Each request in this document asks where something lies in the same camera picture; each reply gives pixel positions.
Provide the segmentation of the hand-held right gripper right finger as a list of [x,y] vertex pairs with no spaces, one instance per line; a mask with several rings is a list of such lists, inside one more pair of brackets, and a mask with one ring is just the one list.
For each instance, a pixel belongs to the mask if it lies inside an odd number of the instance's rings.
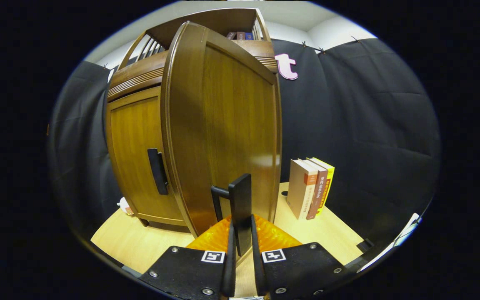
[[347,277],[347,268],[317,242],[262,251],[251,216],[257,295],[265,300],[321,300]]

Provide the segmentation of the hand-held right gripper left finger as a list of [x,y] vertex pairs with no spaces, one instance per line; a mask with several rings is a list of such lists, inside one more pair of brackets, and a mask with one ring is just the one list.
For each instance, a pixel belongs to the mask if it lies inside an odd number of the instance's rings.
[[231,298],[235,293],[236,240],[232,217],[212,226],[195,246],[169,247],[140,280],[173,298]]

